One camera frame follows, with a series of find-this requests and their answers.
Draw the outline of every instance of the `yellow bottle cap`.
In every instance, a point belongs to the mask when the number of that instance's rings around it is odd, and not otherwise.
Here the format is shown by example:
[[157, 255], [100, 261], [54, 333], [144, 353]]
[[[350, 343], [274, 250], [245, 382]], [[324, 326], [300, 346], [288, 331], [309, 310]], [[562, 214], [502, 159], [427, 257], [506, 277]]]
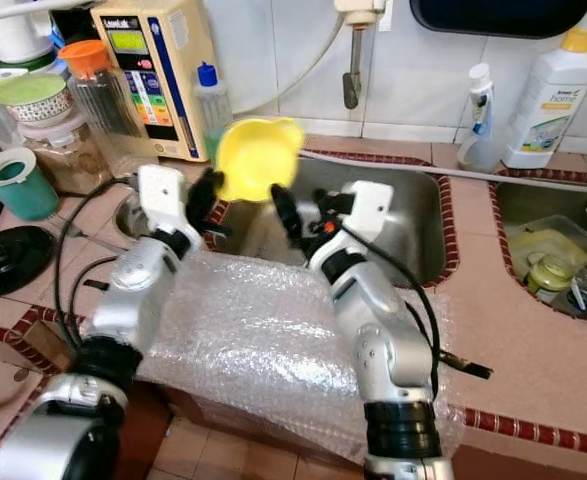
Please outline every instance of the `yellow bottle cap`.
[[562, 50], [574, 53], [586, 53], [587, 29], [575, 27], [569, 30], [562, 42]]

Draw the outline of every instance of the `blue bottle cap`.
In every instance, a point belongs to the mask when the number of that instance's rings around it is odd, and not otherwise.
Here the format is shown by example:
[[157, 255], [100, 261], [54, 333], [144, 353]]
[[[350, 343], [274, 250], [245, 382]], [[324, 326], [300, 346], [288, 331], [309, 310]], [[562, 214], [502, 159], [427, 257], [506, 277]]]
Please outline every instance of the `blue bottle cap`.
[[202, 62], [202, 65], [197, 67], [197, 76], [200, 79], [200, 85], [203, 87], [217, 85], [217, 74], [215, 73], [215, 67], [213, 65], [208, 65], [206, 62]]

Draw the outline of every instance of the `faucet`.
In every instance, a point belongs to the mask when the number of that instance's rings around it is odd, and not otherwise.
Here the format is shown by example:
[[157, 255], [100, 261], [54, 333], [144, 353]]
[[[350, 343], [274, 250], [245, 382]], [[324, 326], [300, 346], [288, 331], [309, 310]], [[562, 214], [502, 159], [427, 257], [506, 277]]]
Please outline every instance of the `faucet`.
[[344, 23], [353, 28], [351, 37], [351, 68], [342, 75], [344, 106], [353, 110], [358, 106], [362, 82], [360, 58], [362, 56], [362, 32], [377, 22], [384, 13], [386, 0], [334, 0], [335, 9], [345, 13]]

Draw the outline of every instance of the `sink basin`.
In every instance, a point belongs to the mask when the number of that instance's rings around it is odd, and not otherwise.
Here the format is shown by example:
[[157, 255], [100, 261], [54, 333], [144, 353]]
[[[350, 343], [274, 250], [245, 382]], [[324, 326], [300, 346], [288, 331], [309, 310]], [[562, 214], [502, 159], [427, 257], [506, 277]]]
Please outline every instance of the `sink basin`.
[[[355, 180], [384, 183], [395, 189], [384, 229], [375, 244], [404, 262], [421, 283], [435, 280], [444, 269], [445, 250], [440, 190], [429, 175], [302, 159], [291, 191], [304, 223], [319, 219], [319, 211], [312, 201], [315, 189], [339, 191], [345, 183]], [[222, 225], [231, 228], [233, 234], [217, 240], [221, 252], [287, 265], [305, 263], [300, 251], [288, 247], [272, 204], [232, 203]], [[405, 283], [390, 264], [373, 254], [370, 258], [384, 269], [393, 283]]]
[[[570, 218], [587, 231], [587, 193], [506, 183], [499, 185], [496, 193], [507, 238], [515, 227], [556, 214]], [[554, 300], [553, 306], [570, 315], [581, 313], [562, 298]]]

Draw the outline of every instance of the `green lid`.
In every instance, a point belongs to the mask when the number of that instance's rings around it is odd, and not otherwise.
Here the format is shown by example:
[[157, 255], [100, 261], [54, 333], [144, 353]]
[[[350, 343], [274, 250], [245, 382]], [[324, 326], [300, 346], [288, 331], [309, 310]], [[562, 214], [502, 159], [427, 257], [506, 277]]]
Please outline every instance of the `green lid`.
[[62, 77], [51, 73], [30, 73], [0, 81], [1, 105], [28, 105], [57, 95], [66, 87]]

